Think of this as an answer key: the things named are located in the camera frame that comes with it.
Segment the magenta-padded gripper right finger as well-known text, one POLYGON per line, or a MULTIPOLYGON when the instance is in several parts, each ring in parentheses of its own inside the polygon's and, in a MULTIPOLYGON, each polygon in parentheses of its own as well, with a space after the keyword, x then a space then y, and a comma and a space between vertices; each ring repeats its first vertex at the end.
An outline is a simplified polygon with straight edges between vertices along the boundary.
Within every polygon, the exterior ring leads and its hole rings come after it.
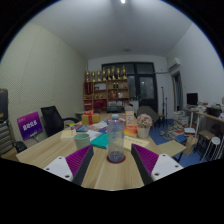
POLYGON ((145 185, 182 169, 182 166, 166 153, 157 155, 136 144, 131 145, 131 154, 145 185))

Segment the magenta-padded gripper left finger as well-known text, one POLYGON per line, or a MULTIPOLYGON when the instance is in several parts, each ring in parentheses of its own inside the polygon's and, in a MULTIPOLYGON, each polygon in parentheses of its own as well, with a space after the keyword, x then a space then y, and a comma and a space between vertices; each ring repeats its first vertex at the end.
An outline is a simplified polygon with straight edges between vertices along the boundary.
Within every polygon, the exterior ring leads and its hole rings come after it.
POLYGON ((58 156, 44 170, 81 185, 93 155, 93 146, 89 145, 67 157, 58 156))

